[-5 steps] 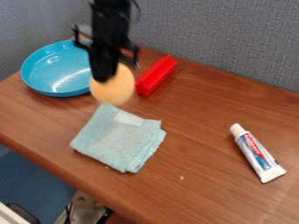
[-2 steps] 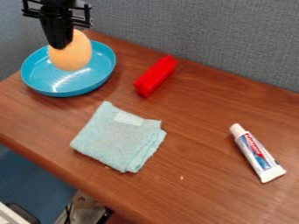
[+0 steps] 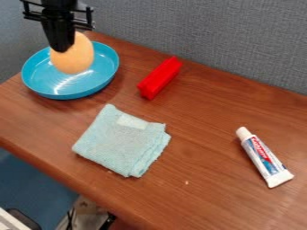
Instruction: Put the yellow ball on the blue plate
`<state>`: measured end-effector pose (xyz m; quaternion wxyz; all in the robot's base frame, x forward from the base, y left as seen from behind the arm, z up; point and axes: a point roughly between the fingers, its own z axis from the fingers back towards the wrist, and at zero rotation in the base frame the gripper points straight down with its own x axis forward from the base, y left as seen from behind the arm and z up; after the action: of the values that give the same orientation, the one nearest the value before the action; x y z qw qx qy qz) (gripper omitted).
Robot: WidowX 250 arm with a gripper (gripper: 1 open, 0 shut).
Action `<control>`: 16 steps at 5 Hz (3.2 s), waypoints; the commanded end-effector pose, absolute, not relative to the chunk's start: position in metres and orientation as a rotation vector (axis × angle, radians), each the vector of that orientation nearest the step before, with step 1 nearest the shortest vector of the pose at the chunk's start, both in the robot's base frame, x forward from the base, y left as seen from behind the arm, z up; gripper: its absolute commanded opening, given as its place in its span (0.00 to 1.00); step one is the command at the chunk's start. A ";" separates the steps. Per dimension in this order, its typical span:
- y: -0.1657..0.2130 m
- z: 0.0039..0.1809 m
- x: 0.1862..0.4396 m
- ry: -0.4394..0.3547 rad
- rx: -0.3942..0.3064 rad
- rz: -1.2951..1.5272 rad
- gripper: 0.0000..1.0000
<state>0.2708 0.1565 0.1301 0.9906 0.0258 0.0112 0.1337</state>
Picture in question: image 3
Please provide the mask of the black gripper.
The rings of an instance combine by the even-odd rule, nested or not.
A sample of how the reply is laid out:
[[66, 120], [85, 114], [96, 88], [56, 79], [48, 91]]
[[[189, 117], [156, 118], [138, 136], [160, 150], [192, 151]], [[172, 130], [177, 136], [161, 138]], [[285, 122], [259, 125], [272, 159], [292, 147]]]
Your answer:
[[[93, 8], [81, 0], [18, 1], [24, 7], [24, 18], [41, 22], [46, 40], [54, 51], [65, 52], [74, 44], [74, 27], [88, 31], [94, 29]], [[56, 21], [50, 19], [65, 19], [58, 22], [58, 39]]]

